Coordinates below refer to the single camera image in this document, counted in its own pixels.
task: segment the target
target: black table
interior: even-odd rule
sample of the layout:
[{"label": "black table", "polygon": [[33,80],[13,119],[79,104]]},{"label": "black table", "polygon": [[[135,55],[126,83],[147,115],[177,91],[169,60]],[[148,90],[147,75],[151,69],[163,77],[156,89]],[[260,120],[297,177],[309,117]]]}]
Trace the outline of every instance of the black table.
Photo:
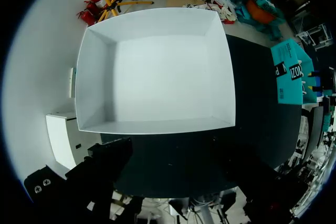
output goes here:
[{"label": "black table", "polygon": [[[236,90],[236,126],[205,132],[132,136],[133,155],[115,186],[153,198],[199,196],[235,186],[221,174],[209,139],[248,146],[271,167],[295,150],[301,106],[278,104],[269,48],[227,35]],[[102,134],[109,142],[124,135]]]}]

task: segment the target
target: white cardboard box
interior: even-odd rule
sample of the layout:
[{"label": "white cardboard box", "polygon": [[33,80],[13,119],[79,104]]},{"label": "white cardboard box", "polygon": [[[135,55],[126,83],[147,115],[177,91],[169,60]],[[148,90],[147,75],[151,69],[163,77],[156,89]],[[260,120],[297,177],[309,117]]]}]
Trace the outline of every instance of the white cardboard box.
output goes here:
[{"label": "white cardboard box", "polygon": [[234,126],[232,63],[218,14],[148,9],[87,28],[75,100],[82,131],[164,134]]}]

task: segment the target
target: black bracket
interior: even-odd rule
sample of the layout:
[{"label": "black bracket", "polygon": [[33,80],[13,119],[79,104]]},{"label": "black bracket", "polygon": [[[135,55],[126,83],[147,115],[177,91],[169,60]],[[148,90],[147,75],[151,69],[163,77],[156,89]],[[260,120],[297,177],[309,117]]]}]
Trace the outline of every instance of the black bracket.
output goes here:
[{"label": "black bracket", "polygon": [[113,2],[113,3],[111,3],[110,6],[108,6],[108,7],[106,8],[106,10],[107,10],[107,11],[109,11],[109,10],[113,10],[113,9],[115,9],[116,6],[117,6],[117,3],[116,3],[116,2]]}]

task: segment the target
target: white drawer unit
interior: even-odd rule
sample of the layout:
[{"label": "white drawer unit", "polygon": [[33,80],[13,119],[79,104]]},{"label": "white drawer unit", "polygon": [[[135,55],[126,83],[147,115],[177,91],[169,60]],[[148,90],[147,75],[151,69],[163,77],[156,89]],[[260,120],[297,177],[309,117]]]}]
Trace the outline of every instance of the white drawer unit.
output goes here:
[{"label": "white drawer unit", "polygon": [[49,140],[55,159],[68,169],[84,161],[88,148],[101,144],[99,133],[78,130],[75,113],[46,115]]}]

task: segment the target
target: black equipment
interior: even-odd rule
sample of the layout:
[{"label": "black equipment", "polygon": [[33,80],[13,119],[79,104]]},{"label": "black equipment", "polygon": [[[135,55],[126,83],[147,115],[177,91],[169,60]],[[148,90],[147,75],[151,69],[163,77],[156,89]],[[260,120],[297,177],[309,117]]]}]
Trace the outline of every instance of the black equipment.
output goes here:
[{"label": "black equipment", "polygon": [[[249,150],[238,146],[219,146],[211,139],[214,154],[224,176],[237,183],[247,197],[245,213],[253,223],[289,223],[290,209],[307,190],[293,173],[280,176]],[[49,167],[29,175],[24,185],[38,213],[62,221],[134,224],[141,211],[142,197],[133,196],[123,213],[110,220],[113,182],[132,155],[132,141],[122,138],[109,144],[96,144],[88,149],[89,156],[62,179]],[[87,209],[94,202],[93,210]]]}]

